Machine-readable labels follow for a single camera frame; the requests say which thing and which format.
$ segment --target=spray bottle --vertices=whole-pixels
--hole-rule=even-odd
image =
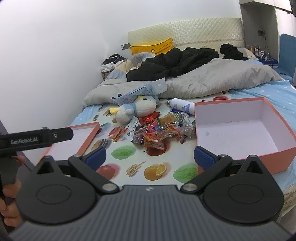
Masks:
[[[166,105],[168,105],[174,109],[177,109],[179,111],[183,111],[185,113],[189,113],[189,114],[194,115],[194,103],[193,102],[174,98],[174,99],[168,100],[166,102]]]

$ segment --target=pile of clothes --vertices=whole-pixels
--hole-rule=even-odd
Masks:
[[[237,47],[230,44],[221,45],[220,52],[225,59],[247,60]],[[138,69],[132,69],[126,74],[127,81],[154,81],[165,77],[178,77],[207,64],[219,53],[210,48],[186,48],[181,51],[173,48],[167,53],[148,58]]]
[[[115,69],[118,65],[123,63],[126,59],[119,54],[113,54],[105,59],[101,65],[101,72],[106,73]]]

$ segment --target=human hand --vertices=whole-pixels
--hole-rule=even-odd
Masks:
[[[25,158],[23,156],[13,156],[13,158],[17,159],[21,164],[25,163]],[[16,198],[21,185],[20,180],[17,179],[14,184],[7,185],[3,188],[3,194],[6,197]],[[4,200],[0,199],[0,213],[5,217],[4,223],[7,226],[16,227],[22,222],[15,202],[6,206]]]

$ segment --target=plush duck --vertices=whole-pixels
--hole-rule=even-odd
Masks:
[[[110,113],[120,124],[128,124],[133,116],[141,118],[153,113],[158,102],[157,96],[138,96],[130,104],[123,104],[118,108],[110,108]]]

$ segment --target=gray blanket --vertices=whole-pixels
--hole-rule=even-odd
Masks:
[[[215,58],[209,63],[177,78],[167,78],[168,90],[159,98],[197,98],[230,89],[250,89],[269,81],[283,80],[270,66],[242,60]],[[126,94],[147,81],[105,80],[87,94],[83,108],[114,103],[111,97]]]

